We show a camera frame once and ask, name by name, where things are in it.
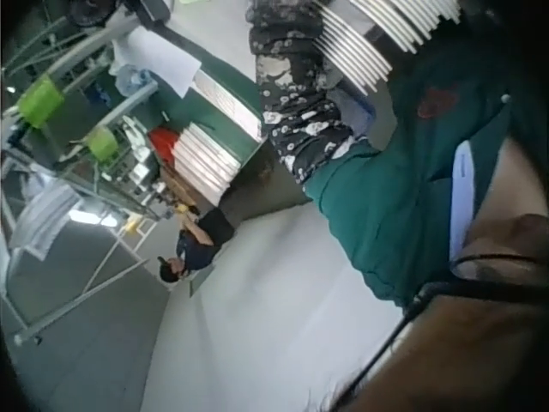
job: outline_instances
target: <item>red logo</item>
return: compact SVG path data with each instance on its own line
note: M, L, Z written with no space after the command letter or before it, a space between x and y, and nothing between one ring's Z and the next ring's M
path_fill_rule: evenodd
M450 90L428 88L419 104L418 116L425 119L437 118L452 110L458 100L458 95Z

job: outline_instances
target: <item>hair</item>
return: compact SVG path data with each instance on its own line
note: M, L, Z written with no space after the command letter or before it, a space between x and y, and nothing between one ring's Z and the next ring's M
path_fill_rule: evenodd
M175 283L179 280L179 276L172 272L172 266L166 262L160 265L160 279L166 283Z

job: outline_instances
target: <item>white wall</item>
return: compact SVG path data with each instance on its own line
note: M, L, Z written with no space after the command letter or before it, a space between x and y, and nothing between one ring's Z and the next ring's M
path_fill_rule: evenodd
M319 407L373 355L400 311L374 299L314 206L245 223L160 326L142 412Z

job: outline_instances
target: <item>white panel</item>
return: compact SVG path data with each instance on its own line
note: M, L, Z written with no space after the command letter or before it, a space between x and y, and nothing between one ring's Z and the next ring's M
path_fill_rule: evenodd
M245 223L190 299L172 292L142 412L301 412L373 355L401 311L376 300L306 205Z

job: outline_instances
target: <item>person's arm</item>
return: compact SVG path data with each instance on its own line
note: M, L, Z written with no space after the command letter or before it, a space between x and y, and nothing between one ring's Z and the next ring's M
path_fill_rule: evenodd
M252 0L250 48L263 111L262 134L298 183L357 141L323 89L323 55L314 41L323 20L311 0Z
M188 230L192 235L198 240L198 243L206 246L213 246L214 242L209 235L198 227L198 225L193 222L187 214L181 215L181 228L183 230Z

